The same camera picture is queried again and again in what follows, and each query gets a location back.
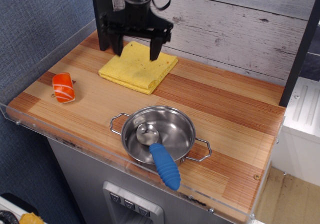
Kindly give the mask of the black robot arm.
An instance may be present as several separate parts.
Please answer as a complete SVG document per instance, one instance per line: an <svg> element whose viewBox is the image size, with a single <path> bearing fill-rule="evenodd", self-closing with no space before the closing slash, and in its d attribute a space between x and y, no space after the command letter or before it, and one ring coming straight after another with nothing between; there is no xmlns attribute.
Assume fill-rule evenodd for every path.
<svg viewBox="0 0 320 224"><path fill-rule="evenodd" d="M171 40L173 23L156 16L150 9L154 0L124 0L125 8L100 15L102 33L106 35L113 52L120 56L123 37L150 39L150 60L157 60L162 45Z"/></svg>

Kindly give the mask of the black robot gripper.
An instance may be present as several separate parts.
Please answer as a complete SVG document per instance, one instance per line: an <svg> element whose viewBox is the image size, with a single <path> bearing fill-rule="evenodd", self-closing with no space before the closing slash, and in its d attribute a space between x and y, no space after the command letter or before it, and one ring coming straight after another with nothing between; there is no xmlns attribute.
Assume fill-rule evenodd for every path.
<svg viewBox="0 0 320 224"><path fill-rule="evenodd" d="M124 9L107 16L108 41L113 52L121 56L123 35L150 40L150 60L158 58L162 44L171 40L173 23L160 18L151 10L154 0L124 0Z"/></svg>

